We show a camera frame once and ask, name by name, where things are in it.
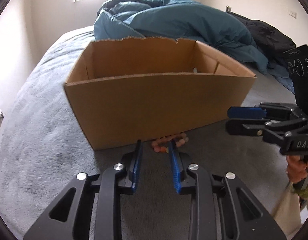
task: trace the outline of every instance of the bed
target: bed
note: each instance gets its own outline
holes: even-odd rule
[[[243,64],[253,63],[293,92],[283,59],[296,47],[292,39],[265,22],[226,12],[194,0],[109,0],[97,12],[94,37],[198,40]]]
[[[0,215],[22,239],[42,211],[79,172],[104,171],[134,145],[94,152],[83,135],[62,85],[93,27],[64,34],[46,52],[19,91],[0,131]],[[294,95],[270,75],[257,80],[243,102],[295,103]],[[231,137],[221,121],[188,131],[182,151],[212,173],[237,174],[271,211],[288,183],[285,157],[260,138]],[[122,197],[123,239],[188,238],[190,197],[176,195],[168,155],[144,144],[136,195]]]

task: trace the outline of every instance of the beaded bracelet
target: beaded bracelet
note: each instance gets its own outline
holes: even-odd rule
[[[154,149],[154,152],[161,152],[161,153],[168,153],[168,147],[165,146],[160,146],[160,144],[165,144],[171,140],[175,140],[175,139],[180,139],[179,141],[176,142],[176,147],[181,147],[182,145],[184,145],[186,142],[189,141],[186,133],[177,133],[177,134],[173,134],[167,137],[163,137],[163,138],[158,138],[155,141],[152,141],[152,147]]]

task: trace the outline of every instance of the open cardboard box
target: open cardboard box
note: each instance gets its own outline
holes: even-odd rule
[[[255,78],[200,41],[126,38],[91,42],[64,89],[87,140],[100,150],[226,119]]]

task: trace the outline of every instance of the green cloth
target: green cloth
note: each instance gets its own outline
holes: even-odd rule
[[[308,198],[308,186],[305,189],[293,189],[294,193],[297,193],[301,198]]]

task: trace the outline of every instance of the teal comforter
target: teal comforter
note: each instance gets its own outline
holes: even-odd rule
[[[267,72],[268,59],[239,20],[192,0],[109,0],[97,13],[94,36],[198,40],[240,62],[255,62],[261,73]]]

